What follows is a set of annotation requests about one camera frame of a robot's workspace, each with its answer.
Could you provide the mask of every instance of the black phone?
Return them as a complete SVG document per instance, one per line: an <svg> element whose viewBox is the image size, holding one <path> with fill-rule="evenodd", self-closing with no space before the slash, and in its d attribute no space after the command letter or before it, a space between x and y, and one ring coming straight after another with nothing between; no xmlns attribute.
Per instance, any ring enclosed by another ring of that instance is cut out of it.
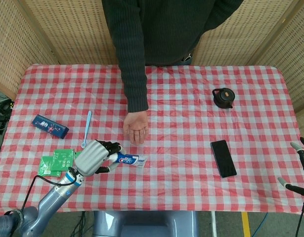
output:
<svg viewBox="0 0 304 237"><path fill-rule="evenodd" d="M236 175L233 160L225 140L211 142L217 166L222 178Z"/></svg>

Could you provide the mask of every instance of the plastic spoon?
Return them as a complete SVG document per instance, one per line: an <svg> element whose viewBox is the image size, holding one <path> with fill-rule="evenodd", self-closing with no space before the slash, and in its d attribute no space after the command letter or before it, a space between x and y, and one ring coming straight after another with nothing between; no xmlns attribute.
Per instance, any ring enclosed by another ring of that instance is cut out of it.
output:
<svg viewBox="0 0 304 237"><path fill-rule="evenodd" d="M85 138L84 138L84 141L82 143L82 148L86 147L86 137L87 137L87 133L88 133L90 118L91 118L91 111L89 110L88 111L88 115L87 115L87 122L86 122L86 129L85 129Z"/></svg>

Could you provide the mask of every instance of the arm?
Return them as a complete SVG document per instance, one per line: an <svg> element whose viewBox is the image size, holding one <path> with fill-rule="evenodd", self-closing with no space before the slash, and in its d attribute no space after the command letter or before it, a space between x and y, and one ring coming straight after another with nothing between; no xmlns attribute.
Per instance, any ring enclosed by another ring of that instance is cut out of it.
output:
<svg viewBox="0 0 304 237"><path fill-rule="evenodd" d="M148 109L144 41L137 0L102 0L128 99L128 112Z"/></svg>
<svg viewBox="0 0 304 237"><path fill-rule="evenodd" d="M205 24L204 32L221 25L239 8L242 2L243 0L216 0Z"/></svg>

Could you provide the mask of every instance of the metal robot arm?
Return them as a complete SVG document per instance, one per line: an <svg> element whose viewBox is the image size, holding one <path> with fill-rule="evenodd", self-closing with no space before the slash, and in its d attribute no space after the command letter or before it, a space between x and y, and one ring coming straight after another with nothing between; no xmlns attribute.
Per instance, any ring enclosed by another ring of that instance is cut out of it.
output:
<svg viewBox="0 0 304 237"><path fill-rule="evenodd" d="M39 237L53 214L83 183L84 176L109 172L117 167L118 163L101 167L108 156L116 152L124 152L119 143L97 140L90 142L75 160L76 168L70 168L59 182L69 185L55 185L39 202L38 209L30 206L23 211L17 209L9 215L0 216L0 237L8 237L18 227L23 237Z"/></svg>

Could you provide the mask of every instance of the blue cable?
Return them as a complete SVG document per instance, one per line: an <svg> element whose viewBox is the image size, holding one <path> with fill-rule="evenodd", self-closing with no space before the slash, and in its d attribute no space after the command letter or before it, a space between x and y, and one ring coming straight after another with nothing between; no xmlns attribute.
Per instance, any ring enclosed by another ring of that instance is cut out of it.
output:
<svg viewBox="0 0 304 237"><path fill-rule="evenodd" d="M266 220L267 216L268 216L268 213L266 213L266 215L264 216L264 219L261 221L260 225L257 227L257 229L255 230L255 232L252 235L252 237L255 237L255 235L257 234L257 232L260 230L260 228L264 224L264 221Z"/></svg>

